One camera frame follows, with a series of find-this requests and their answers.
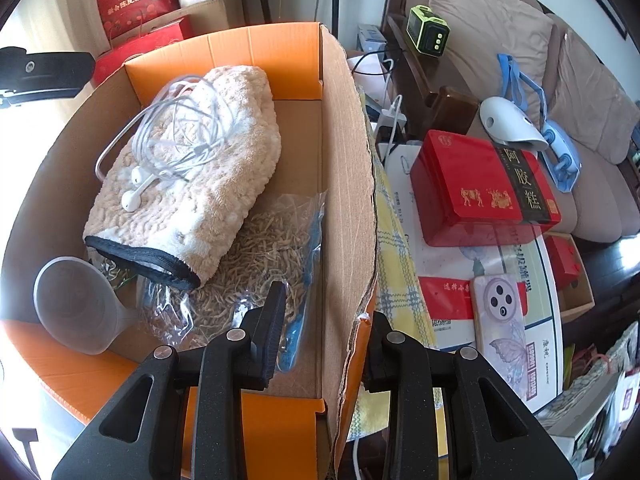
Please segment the white wired earphones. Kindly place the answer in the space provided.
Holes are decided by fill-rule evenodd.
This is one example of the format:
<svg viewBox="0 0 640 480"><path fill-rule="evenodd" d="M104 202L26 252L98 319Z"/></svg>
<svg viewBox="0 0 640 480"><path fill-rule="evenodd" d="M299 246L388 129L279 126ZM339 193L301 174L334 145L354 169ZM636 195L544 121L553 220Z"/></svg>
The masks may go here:
<svg viewBox="0 0 640 480"><path fill-rule="evenodd" d="M105 180L102 162L129 134L134 156L132 188L122 193L120 206L133 212L154 182L190 181L230 142L235 124L229 102L210 80L196 75L178 77L165 84L151 104L114 136L99 154L94 173Z"/></svg>

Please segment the clear bag of dried herbs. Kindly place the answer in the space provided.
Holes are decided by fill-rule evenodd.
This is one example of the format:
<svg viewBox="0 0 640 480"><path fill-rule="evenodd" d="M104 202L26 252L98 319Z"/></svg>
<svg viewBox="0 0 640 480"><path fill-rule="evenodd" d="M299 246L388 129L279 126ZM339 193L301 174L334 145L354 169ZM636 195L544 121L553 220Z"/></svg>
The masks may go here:
<svg viewBox="0 0 640 480"><path fill-rule="evenodd" d="M282 283L286 301L277 369L286 373L295 365L306 312L314 301L325 210L322 193L260 196L208 281L156 249L94 240L88 251L97 266L107 264L137 278L142 324L158 341L179 350L203 347L238 327L248 311L265 304L271 284Z"/></svg>

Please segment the right beige sofa cushion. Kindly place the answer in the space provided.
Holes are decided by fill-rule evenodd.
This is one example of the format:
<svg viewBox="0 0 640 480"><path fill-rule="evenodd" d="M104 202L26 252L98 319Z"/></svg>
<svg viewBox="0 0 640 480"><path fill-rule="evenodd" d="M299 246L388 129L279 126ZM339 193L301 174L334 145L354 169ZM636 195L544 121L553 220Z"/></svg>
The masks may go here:
<svg viewBox="0 0 640 480"><path fill-rule="evenodd" d="M568 30L549 116L575 141L618 165L626 157L639 107L586 44Z"/></svg>

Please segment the yellow plaid tablecloth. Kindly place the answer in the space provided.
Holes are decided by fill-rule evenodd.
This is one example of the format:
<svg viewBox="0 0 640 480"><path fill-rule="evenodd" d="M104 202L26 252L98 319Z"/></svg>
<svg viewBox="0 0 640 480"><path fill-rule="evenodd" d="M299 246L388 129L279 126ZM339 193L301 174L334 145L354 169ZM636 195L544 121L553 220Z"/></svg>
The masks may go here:
<svg viewBox="0 0 640 480"><path fill-rule="evenodd" d="M393 192L375 145L374 128L366 121L378 219L378 291L375 309L384 313L394 330L411 336L427 348L436 347L432 319L422 294L408 240L394 208ZM347 440L369 437L387 427L390 396L358 391Z"/></svg>

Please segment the brown sofa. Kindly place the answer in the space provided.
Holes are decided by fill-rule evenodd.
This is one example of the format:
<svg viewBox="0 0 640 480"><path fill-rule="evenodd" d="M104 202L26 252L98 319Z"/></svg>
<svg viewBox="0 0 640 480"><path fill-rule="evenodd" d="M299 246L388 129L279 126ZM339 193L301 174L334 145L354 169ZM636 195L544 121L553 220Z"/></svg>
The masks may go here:
<svg viewBox="0 0 640 480"><path fill-rule="evenodd" d="M556 192L558 231L593 243L639 232L639 206L620 164L626 159L639 107L611 71L559 16L538 0L386 0L386 18L402 20L426 4L449 25L444 57L465 94L498 94L498 54L513 55L544 88L551 120L576 144L582 172L570 193Z"/></svg>

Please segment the orange cardboard box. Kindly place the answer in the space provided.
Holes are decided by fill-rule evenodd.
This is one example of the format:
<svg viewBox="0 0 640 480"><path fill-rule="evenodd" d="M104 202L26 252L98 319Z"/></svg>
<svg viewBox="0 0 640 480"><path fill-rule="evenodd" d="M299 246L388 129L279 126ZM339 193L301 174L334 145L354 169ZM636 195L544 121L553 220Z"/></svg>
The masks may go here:
<svg viewBox="0 0 640 480"><path fill-rule="evenodd" d="M250 478L317 472L317 417L329 464L341 460L376 289L376 208L368 123L345 52L317 23L241 27L177 42L126 63L85 100L43 159L3 253L1 323L70 414L94 424L154 344L134 332L118 350L87 323L92 350L52 330L36 299L87 310L94 256L153 282L200 292L221 276L252 208L277 197L324 201L320 274L291 374L245 387L244 419L215 418L207 362L177 403L185 444L169 472L206 476L195 441L220 432L245 446Z"/></svg>

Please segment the peach fluffy oven mitt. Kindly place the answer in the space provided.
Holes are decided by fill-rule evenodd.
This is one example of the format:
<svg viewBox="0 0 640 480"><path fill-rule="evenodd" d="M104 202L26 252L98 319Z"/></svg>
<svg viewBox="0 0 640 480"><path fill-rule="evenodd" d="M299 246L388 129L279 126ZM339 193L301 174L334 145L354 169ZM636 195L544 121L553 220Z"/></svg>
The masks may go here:
<svg viewBox="0 0 640 480"><path fill-rule="evenodd" d="M115 139L111 168L94 167L85 245L153 282L203 286L281 156L267 74L237 65L177 77Z"/></svg>

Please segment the white printed flat box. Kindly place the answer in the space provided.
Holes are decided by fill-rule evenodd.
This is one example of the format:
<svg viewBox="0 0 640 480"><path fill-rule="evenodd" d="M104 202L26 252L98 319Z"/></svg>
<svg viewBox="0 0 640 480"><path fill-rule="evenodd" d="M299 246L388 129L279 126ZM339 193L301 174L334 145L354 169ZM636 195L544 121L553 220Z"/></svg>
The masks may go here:
<svg viewBox="0 0 640 480"><path fill-rule="evenodd" d="M436 346L472 346L532 412L562 392L560 306L544 239L528 244L433 247L422 235L410 169L420 148L378 148L395 211L434 325Z"/></svg>

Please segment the white blue appliance box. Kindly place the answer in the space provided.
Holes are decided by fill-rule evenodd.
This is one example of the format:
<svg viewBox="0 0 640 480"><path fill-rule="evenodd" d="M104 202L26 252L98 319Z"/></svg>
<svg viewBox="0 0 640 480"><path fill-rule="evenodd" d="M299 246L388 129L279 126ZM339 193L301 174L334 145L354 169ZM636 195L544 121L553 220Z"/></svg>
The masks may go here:
<svg viewBox="0 0 640 480"><path fill-rule="evenodd" d="M357 49L364 53L385 52L386 38L378 29L378 26L370 24L358 25Z"/></svg>

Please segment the white phone with butterfly case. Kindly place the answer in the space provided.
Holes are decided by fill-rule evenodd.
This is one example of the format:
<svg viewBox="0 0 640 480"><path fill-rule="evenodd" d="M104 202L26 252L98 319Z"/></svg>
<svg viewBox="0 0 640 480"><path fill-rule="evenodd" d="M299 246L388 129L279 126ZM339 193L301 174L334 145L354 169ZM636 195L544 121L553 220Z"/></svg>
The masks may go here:
<svg viewBox="0 0 640 480"><path fill-rule="evenodd" d="M511 274L483 275L471 284L477 350L526 400L527 351L518 283Z"/></svg>

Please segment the small red box in carton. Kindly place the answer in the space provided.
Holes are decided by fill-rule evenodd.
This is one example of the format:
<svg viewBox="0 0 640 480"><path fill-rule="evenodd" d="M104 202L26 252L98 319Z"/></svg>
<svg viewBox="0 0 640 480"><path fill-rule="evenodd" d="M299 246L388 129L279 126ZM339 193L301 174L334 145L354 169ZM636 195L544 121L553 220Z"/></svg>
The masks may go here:
<svg viewBox="0 0 640 480"><path fill-rule="evenodd" d="M544 237L557 289L572 286L582 274L578 251L570 236L550 234Z"/></svg>

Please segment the red Ferrero gift bag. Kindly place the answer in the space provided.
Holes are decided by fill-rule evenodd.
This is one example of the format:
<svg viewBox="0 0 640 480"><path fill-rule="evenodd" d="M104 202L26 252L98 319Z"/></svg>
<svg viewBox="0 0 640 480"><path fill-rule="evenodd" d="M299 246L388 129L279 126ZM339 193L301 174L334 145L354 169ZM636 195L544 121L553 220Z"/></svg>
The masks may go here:
<svg viewBox="0 0 640 480"><path fill-rule="evenodd" d="M145 35L131 38L120 46L111 48L111 50L96 59L92 83L97 87L112 73L119 70L122 64L132 58L166 47L168 44L189 39L192 36L193 28L190 18L185 16Z"/></svg>

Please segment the beige sofa cushion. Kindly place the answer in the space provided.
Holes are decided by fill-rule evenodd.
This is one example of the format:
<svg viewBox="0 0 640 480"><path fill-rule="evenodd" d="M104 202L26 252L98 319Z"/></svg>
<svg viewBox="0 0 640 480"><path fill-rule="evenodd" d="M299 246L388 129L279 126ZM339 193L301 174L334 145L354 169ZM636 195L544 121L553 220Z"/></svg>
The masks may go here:
<svg viewBox="0 0 640 480"><path fill-rule="evenodd" d="M618 165L626 157L639 107L586 44L568 30L549 116L575 141Z"/></svg>
<svg viewBox="0 0 640 480"><path fill-rule="evenodd" d="M484 100L501 93L498 56L511 55L521 72L541 84L553 22L521 0L430 0L450 27L446 55L472 95Z"/></svg>

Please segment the white plastic funnel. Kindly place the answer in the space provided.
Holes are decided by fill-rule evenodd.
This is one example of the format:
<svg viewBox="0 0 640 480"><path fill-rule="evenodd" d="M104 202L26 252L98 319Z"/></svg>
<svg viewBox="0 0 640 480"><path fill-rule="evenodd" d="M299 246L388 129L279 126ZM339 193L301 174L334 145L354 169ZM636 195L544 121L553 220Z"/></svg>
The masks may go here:
<svg viewBox="0 0 640 480"><path fill-rule="evenodd" d="M37 274L32 298L47 332L63 346L89 356L107 350L137 321L137 312L124 307L106 277L75 257L47 262Z"/></svg>

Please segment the blue plastic massager frame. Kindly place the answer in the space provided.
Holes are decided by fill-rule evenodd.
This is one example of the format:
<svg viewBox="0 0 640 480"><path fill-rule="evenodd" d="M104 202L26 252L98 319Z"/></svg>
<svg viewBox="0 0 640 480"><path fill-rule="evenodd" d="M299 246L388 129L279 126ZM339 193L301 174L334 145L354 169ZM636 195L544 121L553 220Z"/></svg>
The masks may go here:
<svg viewBox="0 0 640 480"><path fill-rule="evenodd" d="M582 160L576 146L564 129L549 118L547 98L541 85L521 71L512 55L499 53L497 58L502 76L500 91L502 98L507 98L522 113L525 113L527 102L523 84L529 86L538 96L541 125L537 126L537 129L540 136L548 143L556 162L551 161L545 148L540 149L542 159L558 190L562 193L572 192L582 170Z"/></svg>

